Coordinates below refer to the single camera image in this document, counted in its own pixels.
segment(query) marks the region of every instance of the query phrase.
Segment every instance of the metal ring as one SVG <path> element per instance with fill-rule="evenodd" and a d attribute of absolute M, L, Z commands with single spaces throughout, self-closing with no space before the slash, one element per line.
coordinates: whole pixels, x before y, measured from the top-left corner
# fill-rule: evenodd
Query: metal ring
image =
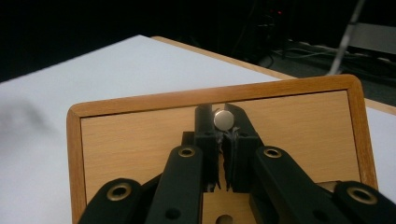
<path fill-rule="evenodd" d="M 195 155 L 195 150 L 190 147 L 183 147 L 178 150 L 178 155 L 181 157 L 191 157 Z"/>
<path fill-rule="evenodd" d="M 354 200 L 365 204 L 376 204 L 378 199 L 376 196 L 367 189 L 357 187 L 349 187 L 346 189 L 347 194 Z"/>
<path fill-rule="evenodd" d="M 121 201 L 132 193 L 132 187 L 128 183 L 119 183 L 107 191 L 107 198 L 110 201 Z"/>
<path fill-rule="evenodd" d="M 269 158 L 280 158 L 282 156 L 282 153 L 275 148 L 266 148 L 264 150 L 264 155 Z"/>

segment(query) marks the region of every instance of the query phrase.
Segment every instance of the wooden box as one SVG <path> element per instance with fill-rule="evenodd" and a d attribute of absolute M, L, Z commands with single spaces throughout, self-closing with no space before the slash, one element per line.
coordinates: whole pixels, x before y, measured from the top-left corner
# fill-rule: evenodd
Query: wooden box
<path fill-rule="evenodd" d="M 243 107 L 264 144 L 287 150 L 315 182 L 357 180 L 377 188 L 361 84 L 353 76 L 170 92 L 70 108 L 73 222 L 106 182 L 125 177 L 144 184 L 160 174 L 182 133 L 194 130 L 194 108 L 224 103 Z M 247 194 L 205 193 L 203 223 L 220 215 L 255 222 Z"/>

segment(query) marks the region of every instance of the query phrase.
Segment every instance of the table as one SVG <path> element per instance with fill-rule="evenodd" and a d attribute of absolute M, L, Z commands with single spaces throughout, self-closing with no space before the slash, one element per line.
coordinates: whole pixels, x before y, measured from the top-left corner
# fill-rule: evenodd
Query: table
<path fill-rule="evenodd" d="M 135 36 L 0 84 L 1 223 L 71 223 L 65 118 L 80 102 L 292 78 Z M 396 201 L 396 109 L 366 101 L 381 192 Z"/>

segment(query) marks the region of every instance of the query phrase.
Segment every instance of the round metal disc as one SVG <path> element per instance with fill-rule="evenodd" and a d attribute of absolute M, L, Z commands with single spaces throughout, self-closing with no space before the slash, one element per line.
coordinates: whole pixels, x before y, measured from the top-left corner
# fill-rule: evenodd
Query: round metal disc
<path fill-rule="evenodd" d="M 233 127 L 233 114 L 228 110 L 220 110 L 216 112 L 214 122 L 219 130 L 230 130 Z"/>

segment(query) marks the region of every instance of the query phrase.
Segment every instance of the white surface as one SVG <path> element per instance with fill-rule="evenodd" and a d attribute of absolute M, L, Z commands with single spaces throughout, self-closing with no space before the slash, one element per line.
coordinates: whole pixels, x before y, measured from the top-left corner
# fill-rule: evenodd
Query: white surface
<path fill-rule="evenodd" d="M 65 126 L 71 105 L 273 80 L 136 36 L 0 83 L 0 223 L 71 223 Z M 396 117 L 368 114 L 379 187 L 396 201 Z"/>

